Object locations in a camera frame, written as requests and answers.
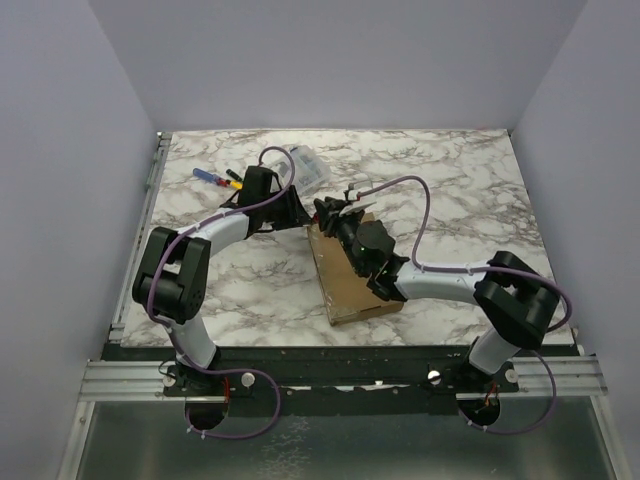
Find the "brown cardboard express box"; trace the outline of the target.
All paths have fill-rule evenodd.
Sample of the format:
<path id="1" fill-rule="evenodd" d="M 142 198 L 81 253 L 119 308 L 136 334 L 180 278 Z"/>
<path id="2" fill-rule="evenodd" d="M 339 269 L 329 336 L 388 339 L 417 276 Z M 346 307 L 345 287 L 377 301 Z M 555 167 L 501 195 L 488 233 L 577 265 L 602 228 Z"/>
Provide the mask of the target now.
<path id="1" fill-rule="evenodd" d="M 318 213 L 313 221 L 307 234 L 329 325 L 339 327 L 400 312 L 404 303 L 377 297 L 367 287 L 367 279 L 355 273 L 339 240 L 320 231 Z"/>

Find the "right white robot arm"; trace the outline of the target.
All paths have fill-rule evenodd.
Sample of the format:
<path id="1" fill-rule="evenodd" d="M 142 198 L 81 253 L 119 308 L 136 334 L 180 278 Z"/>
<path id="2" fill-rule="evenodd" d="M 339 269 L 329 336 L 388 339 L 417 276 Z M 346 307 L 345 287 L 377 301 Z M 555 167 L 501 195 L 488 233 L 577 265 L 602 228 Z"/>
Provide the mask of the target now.
<path id="1" fill-rule="evenodd" d="M 499 251 L 487 263 L 469 267 L 417 266 L 394 252 L 395 240 L 381 221 L 366 221 L 362 207 L 332 197 L 316 199 L 314 207 L 320 232 L 337 239 L 354 273 L 376 297 L 447 300 L 484 312 L 490 328 L 459 367 L 467 389 L 483 390 L 515 354 L 540 348 L 560 295 L 516 255 Z"/>

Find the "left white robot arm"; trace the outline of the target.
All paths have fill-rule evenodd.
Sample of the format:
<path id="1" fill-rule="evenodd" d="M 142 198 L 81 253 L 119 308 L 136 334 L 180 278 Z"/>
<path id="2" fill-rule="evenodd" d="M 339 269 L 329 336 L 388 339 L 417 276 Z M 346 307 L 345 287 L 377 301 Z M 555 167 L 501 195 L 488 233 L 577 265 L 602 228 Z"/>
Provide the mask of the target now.
<path id="1" fill-rule="evenodd" d="M 151 230 L 132 286 L 132 298 L 168 333 L 176 360 L 188 367 L 186 382 L 206 395 L 220 385 L 215 365 L 218 348 L 200 314 L 209 262 L 227 247 L 262 233 L 309 225 L 291 182 L 281 183 L 273 170 L 248 168 L 243 187 L 209 218 L 175 230 Z"/>

